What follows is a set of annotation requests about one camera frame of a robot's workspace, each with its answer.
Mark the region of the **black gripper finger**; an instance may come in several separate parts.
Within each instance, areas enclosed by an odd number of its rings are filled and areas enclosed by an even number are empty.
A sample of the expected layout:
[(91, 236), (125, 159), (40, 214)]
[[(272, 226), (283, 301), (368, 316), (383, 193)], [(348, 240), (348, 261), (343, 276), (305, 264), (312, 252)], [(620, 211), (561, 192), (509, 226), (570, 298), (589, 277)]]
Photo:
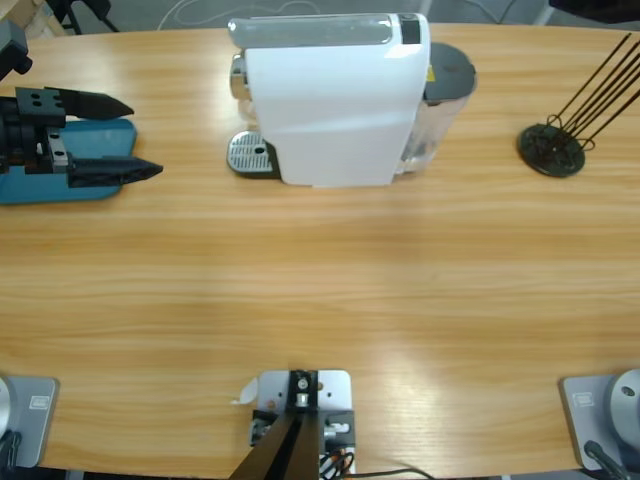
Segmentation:
[(639, 0), (549, 0), (550, 7), (606, 24), (639, 20)]

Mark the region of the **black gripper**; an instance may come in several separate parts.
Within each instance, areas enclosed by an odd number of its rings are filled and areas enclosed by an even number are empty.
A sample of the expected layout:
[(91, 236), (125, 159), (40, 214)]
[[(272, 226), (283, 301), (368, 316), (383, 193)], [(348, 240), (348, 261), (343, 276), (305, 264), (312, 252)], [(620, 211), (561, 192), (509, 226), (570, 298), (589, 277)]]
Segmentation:
[(1, 174), (23, 167), (27, 174), (67, 174), (70, 188), (117, 187), (144, 181), (163, 166), (133, 156), (69, 160), (60, 130), (66, 116), (111, 120), (134, 110), (104, 93), (46, 87), (16, 87), (1, 97)]

